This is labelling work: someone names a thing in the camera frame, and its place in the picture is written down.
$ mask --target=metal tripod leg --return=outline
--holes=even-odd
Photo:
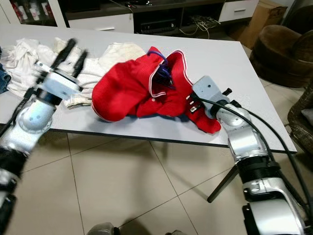
[[[207,198],[208,203],[213,202],[213,200],[223,191],[223,189],[236,177],[238,174],[237,166],[234,165],[220,184],[214,189],[211,195]]]

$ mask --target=white towel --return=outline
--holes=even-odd
[[[44,64],[51,65],[57,53],[65,45],[65,41],[55,38],[54,49],[52,50],[47,46],[41,45],[37,40],[24,38],[17,40],[16,46],[3,48],[4,53],[0,62],[12,77],[7,86],[8,90],[22,97],[26,90],[36,82],[36,77],[32,75],[34,63],[40,60]],[[73,65],[81,52],[80,48],[75,47],[66,61],[59,66],[59,69],[72,73]],[[145,52],[136,44],[113,43],[108,46],[100,59],[88,57],[85,60],[84,69],[77,77],[79,85],[83,90],[80,94],[75,94],[69,100],[65,100],[65,106],[69,108],[76,104],[90,105],[93,87],[112,66],[116,63],[136,59],[144,54]]]

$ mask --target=table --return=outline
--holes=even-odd
[[[231,88],[233,90],[229,95],[231,99],[237,100],[243,107],[260,115],[277,130],[290,151],[296,151],[239,42],[14,24],[1,24],[0,32],[2,47],[14,45],[15,41],[21,38],[36,39],[50,47],[53,46],[54,37],[63,40],[76,38],[78,46],[86,48],[91,56],[95,57],[100,57],[113,42],[133,42],[145,51],[148,51],[150,46],[155,46],[164,55],[180,49],[185,53],[187,74],[192,82],[195,83],[202,76],[209,75],[221,91]],[[20,97],[10,92],[0,95],[0,123],[9,120],[20,100]],[[252,120],[263,132],[270,148],[275,152],[281,152],[283,147],[275,135],[258,120],[254,118]],[[115,123],[105,123],[97,117],[90,106],[67,109],[61,104],[53,116],[52,129],[70,133],[227,147],[227,134],[224,130],[213,135],[207,134],[200,131],[191,121],[182,122],[178,117],[126,117]]]

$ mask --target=tile grout line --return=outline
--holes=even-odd
[[[100,146],[102,146],[102,145],[105,145],[105,144],[107,144],[107,143],[111,143],[111,142],[116,141],[116,140],[119,140],[119,139],[121,139],[121,138],[117,138],[117,139],[115,139],[115,140],[111,140],[111,141],[108,141],[108,142],[105,142],[105,143],[96,145],[96,146],[94,146],[94,147],[91,147],[91,148],[88,148],[88,149],[79,151],[79,152],[77,152],[77,153],[74,153],[73,155],[79,154],[79,153],[82,153],[82,152],[85,152],[85,151],[87,151],[87,150],[91,150],[91,149],[96,148],[96,147],[100,147]]]
[[[57,162],[57,161],[59,161],[59,160],[62,160],[62,159],[64,159],[64,158],[68,158],[68,157],[70,157],[70,155],[68,155],[68,156],[66,156],[66,157],[63,157],[63,158],[60,158],[60,159],[58,159],[58,160],[55,160],[55,161],[52,161],[52,162],[49,162],[49,163],[46,163],[46,164],[43,164],[43,165],[37,166],[37,167],[35,167],[35,168],[32,168],[32,169],[29,169],[29,170],[23,171],[23,173],[26,173],[26,172],[29,172],[29,171],[35,170],[35,169],[37,169],[37,168],[39,168],[39,167],[42,167],[42,166],[45,166],[45,165],[49,165],[49,164],[51,164],[51,163],[55,163],[55,162]]]
[[[68,134],[67,134],[67,143],[68,143],[68,149],[69,149],[69,154],[70,154],[70,162],[72,164],[72,170],[73,170],[73,177],[74,177],[74,183],[75,183],[75,190],[76,190],[76,197],[77,197],[77,202],[78,202],[78,209],[79,209],[79,214],[80,214],[80,220],[82,222],[83,234],[85,235],[85,229],[84,229],[84,224],[83,224],[83,217],[82,217],[82,212],[80,210],[80,204],[79,204],[79,198],[78,198],[78,192],[77,192],[77,185],[76,185],[76,179],[75,179],[75,173],[74,173],[73,159],[72,159],[72,155],[70,153]]]
[[[190,189],[188,189],[188,190],[186,190],[186,191],[180,193],[180,194],[178,195],[178,197],[181,196],[182,194],[184,194],[184,193],[186,193],[186,192],[192,190],[193,188],[198,187],[199,185],[205,183],[206,181],[211,180],[211,179],[214,178],[215,176],[218,176],[218,175],[220,175],[220,174],[223,174],[225,171],[230,170],[230,169],[231,169],[231,167],[228,168],[228,169],[226,169],[226,170],[224,170],[224,171],[222,171],[221,173],[218,173],[217,175],[214,175],[214,176],[212,176],[211,178],[209,178],[209,179],[207,179],[207,180],[205,180],[205,181],[203,181],[203,182],[201,182],[201,183],[199,183],[199,184],[193,186],[192,188],[190,188]]]
[[[149,141],[149,144],[150,144],[151,148],[153,149],[153,151],[154,151],[154,153],[155,153],[155,155],[156,155],[158,161],[160,162],[160,164],[161,164],[161,166],[162,166],[162,168],[163,168],[163,170],[164,170],[164,172],[165,172],[165,174],[166,174],[166,176],[167,176],[169,182],[171,183],[171,185],[172,185],[172,187],[173,187],[173,189],[174,189],[174,191],[175,191],[175,193],[176,193],[176,195],[177,195],[177,197],[178,197],[178,199],[179,199],[179,201],[180,201],[182,207],[184,208],[184,210],[185,210],[185,212],[186,212],[186,215],[188,216],[189,221],[190,221],[190,223],[192,224],[192,227],[194,227],[194,230],[196,231],[196,234],[199,235],[199,233],[198,233],[198,231],[197,231],[197,229],[196,229],[194,223],[191,221],[191,218],[190,218],[189,214],[187,213],[186,208],[185,208],[184,205],[182,204],[182,202],[181,202],[181,200],[180,200],[180,198],[179,198],[179,195],[178,195],[178,193],[176,192],[176,189],[174,188],[174,185],[172,184],[172,181],[170,180],[170,177],[168,176],[168,174],[167,174],[167,172],[166,172],[166,170],[165,170],[165,168],[164,168],[164,166],[163,166],[163,164],[162,164],[160,158],[158,157],[158,155],[157,155],[157,153],[156,153],[155,149],[153,148],[153,146],[152,146],[152,144],[151,144],[150,141]]]
[[[133,219],[131,219],[130,221],[127,221],[126,223],[122,224],[121,226],[119,226],[119,228],[122,227],[122,226],[124,226],[124,225],[126,225],[126,224],[128,224],[128,223],[130,223],[130,222],[132,222],[132,221],[134,221],[135,219],[138,219],[139,217],[143,216],[144,214],[146,214],[146,213],[148,213],[148,212],[150,212],[150,211],[152,211],[152,210],[154,210],[154,209],[156,209],[156,208],[162,206],[163,204],[165,204],[165,203],[167,203],[167,202],[169,202],[169,201],[172,201],[173,199],[175,199],[175,198],[177,198],[177,197],[178,197],[178,196],[175,196],[175,197],[173,197],[173,198],[167,200],[166,202],[163,202],[163,203],[161,203],[160,205],[158,205],[158,206],[156,206],[156,207],[153,207],[152,209],[150,209],[150,210],[144,212],[143,214],[137,216],[136,218],[133,218]]]

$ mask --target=denim fabric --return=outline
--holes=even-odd
[[[7,91],[6,86],[11,80],[11,76],[4,72],[2,64],[0,64],[0,94]]]

